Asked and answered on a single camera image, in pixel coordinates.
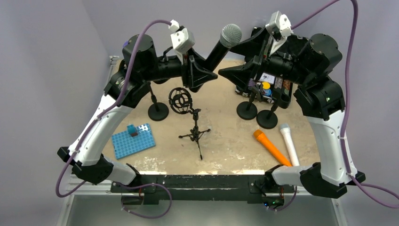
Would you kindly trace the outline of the black silver microphone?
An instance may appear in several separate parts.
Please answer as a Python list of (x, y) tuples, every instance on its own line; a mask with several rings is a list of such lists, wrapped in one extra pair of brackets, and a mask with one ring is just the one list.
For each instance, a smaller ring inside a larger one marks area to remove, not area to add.
[(209, 71), (215, 70), (230, 49), (241, 42), (241, 38), (242, 31), (238, 25), (226, 25), (221, 31), (219, 41), (205, 60), (203, 67)]

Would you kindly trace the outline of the orange mic round stand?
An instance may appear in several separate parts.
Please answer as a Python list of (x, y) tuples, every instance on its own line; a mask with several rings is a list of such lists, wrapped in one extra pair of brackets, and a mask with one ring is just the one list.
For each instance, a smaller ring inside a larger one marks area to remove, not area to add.
[(237, 115), (244, 120), (252, 120), (257, 116), (258, 110), (253, 103), (254, 100), (257, 99), (258, 102), (263, 101), (263, 95), (259, 87), (252, 86), (250, 90), (252, 92), (249, 96), (249, 101), (241, 102), (236, 108)]

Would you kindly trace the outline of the white mic clamp stand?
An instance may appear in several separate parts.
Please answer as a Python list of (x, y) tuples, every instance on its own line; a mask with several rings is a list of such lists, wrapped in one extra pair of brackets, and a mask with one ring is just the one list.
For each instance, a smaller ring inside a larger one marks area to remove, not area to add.
[(292, 91), (282, 91), (270, 110), (262, 110), (256, 116), (256, 122), (261, 128), (272, 129), (277, 126), (278, 117), (275, 111), (278, 108), (287, 109), (291, 103)]

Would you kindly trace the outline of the orange microphone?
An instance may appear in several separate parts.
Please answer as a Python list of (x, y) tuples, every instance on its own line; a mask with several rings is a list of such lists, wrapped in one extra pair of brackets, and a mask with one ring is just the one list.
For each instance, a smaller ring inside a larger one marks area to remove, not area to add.
[(266, 150), (282, 165), (291, 167), (290, 161), (276, 148), (276, 146), (268, 139), (268, 137), (261, 131), (256, 130), (253, 133), (254, 138), (262, 144)]

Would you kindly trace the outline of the white microphone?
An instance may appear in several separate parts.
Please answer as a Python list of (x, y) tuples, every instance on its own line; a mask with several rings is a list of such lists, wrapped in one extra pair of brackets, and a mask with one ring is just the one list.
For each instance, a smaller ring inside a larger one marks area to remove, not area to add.
[(293, 166), (300, 166), (300, 162), (296, 153), (295, 145), (291, 135), (291, 128), (288, 124), (284, 123), (279, 126), (279, 130), (285, 141), (287, 152)]

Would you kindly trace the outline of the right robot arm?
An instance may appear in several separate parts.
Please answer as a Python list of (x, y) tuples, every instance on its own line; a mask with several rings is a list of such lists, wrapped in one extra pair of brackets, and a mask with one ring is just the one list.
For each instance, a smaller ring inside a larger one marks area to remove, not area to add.
[(255, 56), (243, 65), (219, 70), (221, 76), (240, 88), (255, 72), (297, 85), (294, 97), (312, 128), (320, 161), (309, 166), (273, 167), (265, 173), (267, 190), (301, 186), (314, 196), (336, 199), (347, 192), (348, 185), (365, 181), (365, 174), (352, 161), (345, 139), (349, 97), (329, 77), (342, 57), (337, 42), (329, 35), (317, 33), (307, 38), (293, 34), (273, 54)]

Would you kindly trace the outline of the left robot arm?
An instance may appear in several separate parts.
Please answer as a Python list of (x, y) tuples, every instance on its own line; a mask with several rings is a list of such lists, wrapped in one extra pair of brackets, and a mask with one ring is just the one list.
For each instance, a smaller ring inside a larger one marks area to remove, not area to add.
[(153, 39), (147, 34), (131, 37), (122, 52), (123, 67), (109, 80), (85, 130), (75, 142), (59, 148), (57, 153), (79, 179), (92, 184), (111, 180), (133, 193), (140, 188), (139, 172), (130, 164), (112, 161), (103, 155), (103, 149), (116, 128), (150, 92), (151, 82), (161, 84), (181, 77), (185, 87), (197, 92), (217, 75), (192, 49), (188, 51), (184, 64), (177, 56), (167, 60), (158, 57)]

